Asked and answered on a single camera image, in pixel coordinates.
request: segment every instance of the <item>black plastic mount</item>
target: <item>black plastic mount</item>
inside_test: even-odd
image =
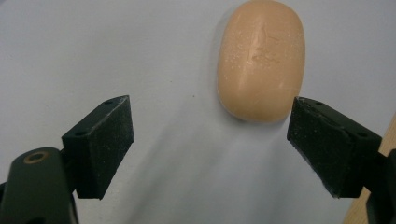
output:
[[[134,141],[129,96],[97,106],[63,137],[62,151],[20,155],[0,185],[1,224],[77,224],[73,194],[102,199]]]
[[[322,102],[296,97],[288,140],[334,198],[357,198],[364,186],[369,223],[396,224],[396,150],[380,154],[380,136]]]

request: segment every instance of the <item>soap surface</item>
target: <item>soap surface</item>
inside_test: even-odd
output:
[[[284,119],[299,94],[305,59],[297,14],[276,1],[249,1],[231,16],[218,63],[218,94],[244,120]]]

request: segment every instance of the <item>white surface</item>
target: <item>white surface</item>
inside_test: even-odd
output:
[[[240,0],[0,0],[0,181],[105,99],[131,96],[135,143],[90,223],[341,223],[286,140],[289,120],[236,120],[216,95],[226,21]],[[301,17],[301,95],[383,135],[396,109],[396,2],[284,0]]]

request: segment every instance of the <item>wooden edge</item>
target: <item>wooden edge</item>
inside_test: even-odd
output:
[[[379,152],[384,155],[388,155],[392,149],[396,148],[396,113],[393,115],[393,119],[382,139]],[[367,212],[366,202],[370,195],[368,189],[363,189],[361,196],[358,199],[353,200],[349,210],[346,213],[344,224],[367,224]]]

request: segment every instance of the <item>peach soap bar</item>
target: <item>peach soap bar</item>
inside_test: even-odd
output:
[[[224,31],[219,99],[239,119],[284,119],[299,94],[304,60],[304,30],[294,11],[276,1],[246,2]]]

